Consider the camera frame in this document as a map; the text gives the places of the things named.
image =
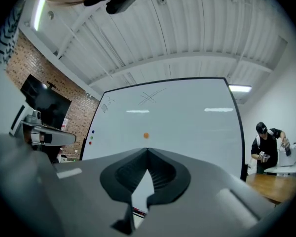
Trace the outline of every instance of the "black t-shirt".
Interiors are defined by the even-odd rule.
[[[259,154],[261,151],[265,152],[267,155],[271,156],[270,159],[262,163],[258,160],[258,165],[261,166],[264,169],[274,167],[277,164],[277,142],[276,139],[278,139],[281,136],[281,130],[272,128],[270,129],[274,134],[267,134],[267,139],[263,140],[260,138],[260,148],[257,145],[257,139],[255,138],[254,142],[252,143],[251,147],[251,154]]]

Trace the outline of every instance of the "black cap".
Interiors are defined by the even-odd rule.
[[[259,122],[256,126],[256,130],[260,134],[265,134],[267,133],[267,127],[263,122]]]

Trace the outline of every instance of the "ceiling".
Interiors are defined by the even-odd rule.
[[[104,3],[46,3],[38,32],[31,31],[96,98],[115,88],[190,77],[225,77],[254,90],[286,48],[281,16],[271,0],[137,0],[117,15],[108,15]],[[244,104],[250,93],[234,96]]]

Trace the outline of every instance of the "whiteboard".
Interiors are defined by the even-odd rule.
[[[157,148],[208,161],[240,178],[242,134],[225,79],[153,82],[104,93],[82,160]]]

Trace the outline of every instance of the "table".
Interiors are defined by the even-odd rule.
[[[288,175],[288,174],[296,174],[296,162],[293,166],[286,166],[286,167],[281,167],[281,166],[275,166],[272,168],[267,168],[265,170],[267,173],[276,173],[280,175]]]
[[[292,199],[296,193],[296,177],[252,174],[246,183],[274,204]]]

